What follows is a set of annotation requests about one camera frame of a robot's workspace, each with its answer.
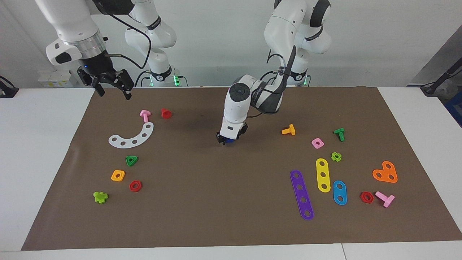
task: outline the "green triangle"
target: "green triangle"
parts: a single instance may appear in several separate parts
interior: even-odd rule
[[[127,156],[125,157],[125,162],[128,166],[133,166],[138,161],[138,157],[136,156]]]

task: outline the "orange heart-shaped piece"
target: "orange heart-shaped piece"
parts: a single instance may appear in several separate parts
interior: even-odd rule
[[[376,180],[396,183],[398,181],[398,175],[396,174],[396,169],[393,163],[389,161],[382,162],[383,170],[374,170],[372,176]]]

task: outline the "yellow plastic strip with holes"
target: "yellow plastic strip with holes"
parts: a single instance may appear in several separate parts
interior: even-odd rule
[[[329,164],[323,158],[316,160],[316,176],[318,182],[318,189],[322,192],[330,191],[330,177],[329,177]]]

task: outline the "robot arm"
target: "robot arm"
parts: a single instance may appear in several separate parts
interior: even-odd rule
[[[305,0],[276,0],[274,13],[265,28],[265,41],[274,51],[271,56],[278,56],[280,60],[276,79],[272,85],[250,75],[236,80],[226,94],[222,126],[220,132],[216,134],[219,143],[226,144],[237,140],[241,134],[246,132],[245,120],[250,106],[264,114],[277,113],[287,82],[293,76],[294,66],[303,68],[305,66],[304,52],[306,49],[315,49],[314,45],[309,43],[310,41],[324,35],[323,37],[329,38],[328,45],[330,45],[330,37],[325,33],[322,34],[322,23],[326,16],[324,14],[330,11],[330,4],[328,7],[323,6],[323,8],[323,14],[320,15],[316,10],[322,8],[313,8]],[[308,39],[303,37],[302,41],[297,37],[312,32],[317,36],[310,35],[307,37]],[[326,45],[323,45],[324,49],[318,47],[321,44],[316,46],[319,51],[327,50]]]
[[[151,49],[149,49],[149,44],[145,37],[131,29],[126,30],[125,41],[144,56],[150,52],[148,64],[151,80],[156,83],[155,85],[174,85],[174,79],[171,77],[174,68],[171,67],[166,53],[161,48],[168,48],[175,45],[175,31],[162,21],[151,0],[136,0],[130,15],[135,21],[140,23],[138,29],[149,36],[152,45]]]
[[[127,14],[134,5],[131,0],[93,0],[103,14]],[[85,0],[35,0],[58,39],[47,46],[47,57],[53,65],[78,60],[77,70],[85,85],[104,95],[101,83],[108,83],[122,90],[126,99],[131,98],[133,81],[126,70],[116,71],[108,57],[106,44],[97,25],[90,17]]]

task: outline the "pink t-shaped piece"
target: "pink t-shaped piece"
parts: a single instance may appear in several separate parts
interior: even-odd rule
[[[315,140],[311,141],[311,144],[316,148],[319,149],[324,145],[324,142],[320,138],[316,138]]]
[[[390,195],[390,197],[387,197],[381,192],[376,192],[376,196],[379,199],[383,200],[383,202],[384,202],[383,206],[385,208],[388,208],[388,206],[391,204],[391,202],[395,199],[395,197],[393,195]]]
[[[143,120],[145,121],[145,123],[149,122],[147,117],[150,115],[151,115],[151,112],[149,112],[148,110],[144,110],[144,109],[141,110],[140,117],[143,117]]]

